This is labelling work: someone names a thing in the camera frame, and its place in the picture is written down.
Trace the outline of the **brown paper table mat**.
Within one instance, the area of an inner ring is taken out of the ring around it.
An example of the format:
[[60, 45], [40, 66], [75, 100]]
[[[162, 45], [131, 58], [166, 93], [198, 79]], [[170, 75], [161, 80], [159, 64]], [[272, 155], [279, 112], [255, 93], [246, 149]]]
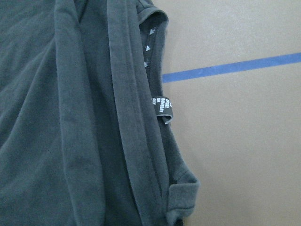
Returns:
[[201, 182], [185, 225], [300, 225], [300, 1], [154, 3], [173, 132]]

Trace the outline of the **black t-shirt with logo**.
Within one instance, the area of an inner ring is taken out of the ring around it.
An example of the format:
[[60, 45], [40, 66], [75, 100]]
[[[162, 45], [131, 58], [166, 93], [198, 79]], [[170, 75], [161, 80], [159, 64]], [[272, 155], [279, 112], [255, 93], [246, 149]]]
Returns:
[[199, 180], [173, 137], [150, 0], [0, 3], [0, 223], [181, 226]]

